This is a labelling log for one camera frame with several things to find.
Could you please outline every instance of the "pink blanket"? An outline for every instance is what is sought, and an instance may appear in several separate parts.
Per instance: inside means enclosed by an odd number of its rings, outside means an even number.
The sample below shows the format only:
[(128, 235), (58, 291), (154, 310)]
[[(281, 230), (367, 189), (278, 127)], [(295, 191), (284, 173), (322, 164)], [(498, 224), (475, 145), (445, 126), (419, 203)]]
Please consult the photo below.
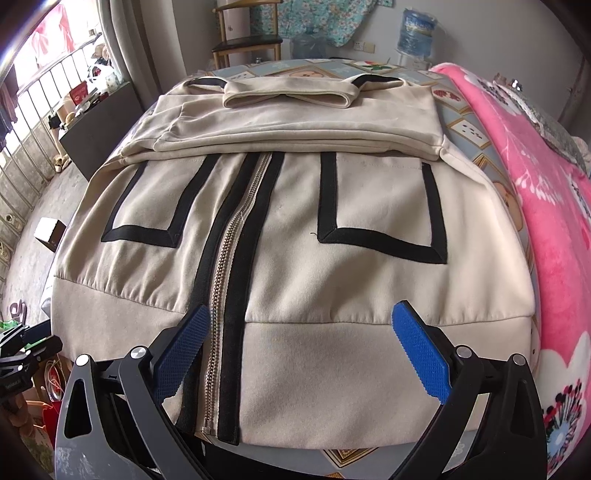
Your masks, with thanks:
[(541, 350), (534, 373), (548, 447), (548, 475), (591, 423), (591, 183), (552, 151), (498, 87), (454, 64), (448, 75), (501, 155), (515, 185), (538, 269)]

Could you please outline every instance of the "patterned bedsheet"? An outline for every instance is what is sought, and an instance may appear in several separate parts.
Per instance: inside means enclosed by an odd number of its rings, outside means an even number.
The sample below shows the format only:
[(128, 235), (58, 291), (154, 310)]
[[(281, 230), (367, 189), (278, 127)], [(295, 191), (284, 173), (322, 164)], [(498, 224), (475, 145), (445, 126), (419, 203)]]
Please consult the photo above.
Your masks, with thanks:
[[(477, 164), (493, 181), (505, 199), (530, 267), (536, 297), (535, 328), (532, 332), (530, 366), (538, 367), (540, 353), (540, 302), (537, 271), (530, 242), (530, 236), (513, 182), (497, 153), (485, 134), (485, 129), (472, 107), (462, 96), (455, 84), (444, 74), (425, 70), (411, 70), (396, 65), (377, 65), (367, 61), (354, 60), (284, 60), (260, 64), (240, 65), (209, 72), (211, 75), (229, 80), (263, 76), (332, 77), (348, 78), (360, 73), (378, 73), (399, 77), (419, 85), (430, 86), (436, 100), (437, 111), (444, 133), (458, 146), (467, 158)], [(448, 464), (452, 468), (463, 462), (476, 432), (465, 432)], [(240, 444), (231, 446), (214, 441), (216, 445), (240, 455), (282, 468), (324, 475), (332, 478), (387, 479), (397, 469), (413, 448), (413, 443), (357, 450), (298, 450), (279, 449)]]

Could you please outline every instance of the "beige hoodie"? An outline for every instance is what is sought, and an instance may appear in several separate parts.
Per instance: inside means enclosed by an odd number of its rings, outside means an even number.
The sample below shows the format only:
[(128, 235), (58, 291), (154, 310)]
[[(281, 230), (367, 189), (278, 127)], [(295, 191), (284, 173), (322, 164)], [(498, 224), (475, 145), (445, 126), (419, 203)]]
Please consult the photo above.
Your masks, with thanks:
[(478, 355), (529, 358), (517, 233), (428, 87), (194, 83), (99, 169), (63, 239), (52, 328), (66, 354), (123, 356), (203, 304), (196, 431), (309, 449), (412, 442), (428, 425), (437, 400), (392, 331), (400, 300)]

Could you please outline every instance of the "blue gripper pad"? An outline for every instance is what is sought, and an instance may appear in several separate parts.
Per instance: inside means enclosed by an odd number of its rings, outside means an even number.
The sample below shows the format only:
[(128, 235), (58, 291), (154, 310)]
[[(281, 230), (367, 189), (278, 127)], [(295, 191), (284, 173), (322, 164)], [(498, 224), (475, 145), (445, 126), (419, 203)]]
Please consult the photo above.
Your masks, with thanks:
[(181, 326), (171, 346), (164, 352), (154, 369), (154, 400), (162, 403), (172, 397), (183, 382), (185, 375), (209, 331), (209, 309), (200, 306)]
[(449, 365), (414, 315), (407, 302), (398, 302), (392, 311), (392, 328), (427, 393), (444, 404), (452, 391)]

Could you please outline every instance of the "hoodie pocket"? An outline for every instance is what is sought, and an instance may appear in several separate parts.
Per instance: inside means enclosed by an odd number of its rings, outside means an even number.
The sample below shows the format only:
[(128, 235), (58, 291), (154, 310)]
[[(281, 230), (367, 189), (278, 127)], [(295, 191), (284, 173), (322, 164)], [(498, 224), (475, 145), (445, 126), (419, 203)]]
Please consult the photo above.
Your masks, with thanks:
[(318, 241), (370, 248), (422, 263), (447, 262), (441, 200), (417, 158), (322, 152)]

